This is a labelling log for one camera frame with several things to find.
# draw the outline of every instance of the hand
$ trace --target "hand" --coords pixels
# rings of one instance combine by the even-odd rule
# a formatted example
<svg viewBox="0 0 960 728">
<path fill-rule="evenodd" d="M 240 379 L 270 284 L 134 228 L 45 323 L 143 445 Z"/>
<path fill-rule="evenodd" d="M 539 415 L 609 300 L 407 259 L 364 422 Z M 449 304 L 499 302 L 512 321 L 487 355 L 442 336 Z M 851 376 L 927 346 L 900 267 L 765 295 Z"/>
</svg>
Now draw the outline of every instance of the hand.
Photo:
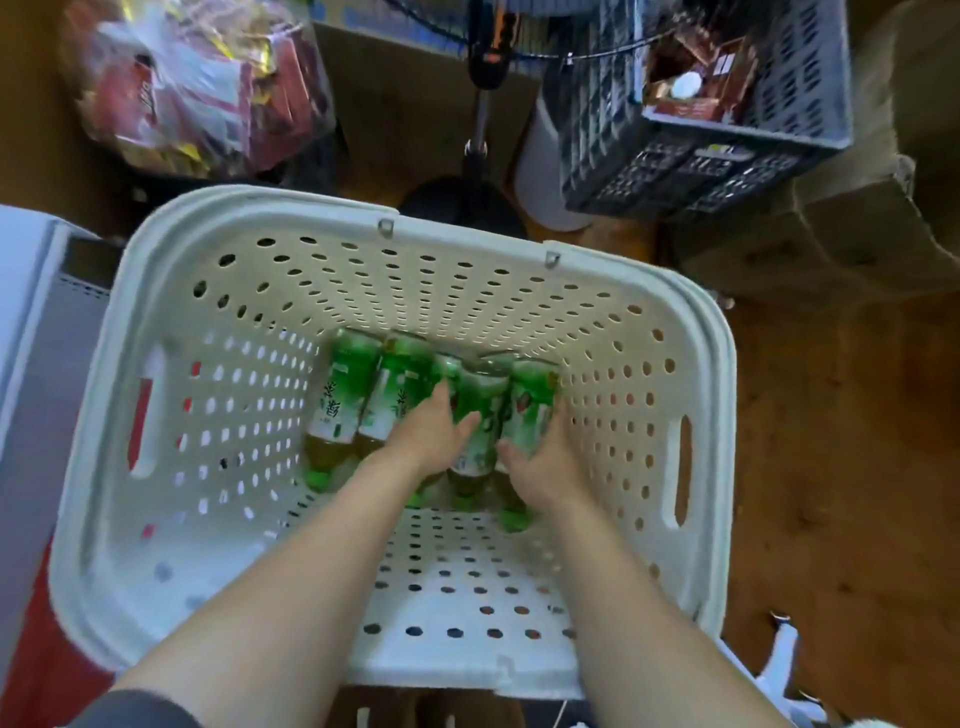
<svg viewBox="0 0 960 728">
<path fill-rule="evenodd" d="M 450 385 L 444 379 L 430 397 L 394 425 L 384 449 L 411 458 L 419 482 L 453 465 L 479 424 L 479 412 L 470 412 L 458 424 L 453 423 Z"/>
<path fill-rule="evenodd" d="M 570 442 L 569 423 L 566 398 L 557 397 L 550 425 L 532 457 L 508 440 L 496 444 L 516 494 L 535 510 L 549 512 L 561 503 L 589 499 L 583 465 Z"/>
</svg>

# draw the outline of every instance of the forearm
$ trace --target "forearm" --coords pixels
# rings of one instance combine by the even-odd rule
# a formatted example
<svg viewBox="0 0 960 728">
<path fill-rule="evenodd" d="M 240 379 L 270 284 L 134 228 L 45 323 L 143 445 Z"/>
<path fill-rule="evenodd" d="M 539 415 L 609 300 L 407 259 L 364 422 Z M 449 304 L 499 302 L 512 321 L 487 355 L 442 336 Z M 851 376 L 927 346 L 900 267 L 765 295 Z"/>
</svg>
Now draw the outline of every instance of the forearm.
<svg viewBox="0 0 960 728">
<path fill-rule="evenodd" d="M 599 506 L 570 501 L 549 518 L 584 684 L 601 725 L 789 725 L 662 593 Z"/>
<path fill-rule="evenodd" d="M 128 671 L 204 728 L 323 724 L 416 469 L 385 449 Z"/>
</svg>

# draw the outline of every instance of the white plastic basket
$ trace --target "white plastic basket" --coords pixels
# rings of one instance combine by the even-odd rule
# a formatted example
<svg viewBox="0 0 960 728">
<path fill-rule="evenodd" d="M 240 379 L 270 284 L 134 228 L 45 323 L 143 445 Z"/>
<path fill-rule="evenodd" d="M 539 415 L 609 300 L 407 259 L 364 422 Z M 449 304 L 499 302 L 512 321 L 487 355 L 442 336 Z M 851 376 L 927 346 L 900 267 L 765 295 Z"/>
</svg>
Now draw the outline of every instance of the white plastic basket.
<svg viewBox="0 0 960 728">
<path fill-rule="evenodd" d="M 600 498 L 664 589 L 718 636 L 735 372 L 730 330 L 706 293 L 562 243 L 235 186 L 157 211 L 113 288 L 50 569 L 60 623 L 87 656 L 135 663 L 327 502 L 301 484 L 299 448 L 340 326 L 563 363 Z M 404 512 L 348 679 L 580 696 L 559 568 L 538 525 L 510 536 L 487 514 Z"/>
</svg>

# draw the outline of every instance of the plastic bag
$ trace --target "plastic bag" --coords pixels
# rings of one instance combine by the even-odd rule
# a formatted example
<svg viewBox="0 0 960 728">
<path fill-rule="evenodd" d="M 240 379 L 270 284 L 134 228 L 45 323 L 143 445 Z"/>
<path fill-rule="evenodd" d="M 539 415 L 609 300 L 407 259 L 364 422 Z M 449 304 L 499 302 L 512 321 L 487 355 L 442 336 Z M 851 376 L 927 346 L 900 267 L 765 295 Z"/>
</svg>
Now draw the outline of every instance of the plastic bag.
<svg viewBox="0 0 960 728">
<path fill-rule="evenodd" d="M 87 133 L 148 172 L 248 177 L 336 123 L 305 5 L 72 0 L 60 54 Z"/>
</svg>

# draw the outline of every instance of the black plastic crate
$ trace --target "black plastic crate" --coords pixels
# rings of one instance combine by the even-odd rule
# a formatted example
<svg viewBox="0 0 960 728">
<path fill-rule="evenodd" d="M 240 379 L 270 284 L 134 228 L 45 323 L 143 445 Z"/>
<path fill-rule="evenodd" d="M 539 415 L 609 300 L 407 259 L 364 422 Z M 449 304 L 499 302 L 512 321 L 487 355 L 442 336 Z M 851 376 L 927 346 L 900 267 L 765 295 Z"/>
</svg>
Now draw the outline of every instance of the black plastic crate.
<svg viewBox="0 0 960 728">
<path fill-rule="evenodd" d="M 693 221 L 802 174 L 850 146 L 843 0 L 771 0 L 743 125 L 645 109 L 639 48 L 578 61 L 547 84 L 557 110 L 569 209 Z M 576 53 L 644 37 L 644 0 L 601 0 L 573 31 Z"/>
</svg>

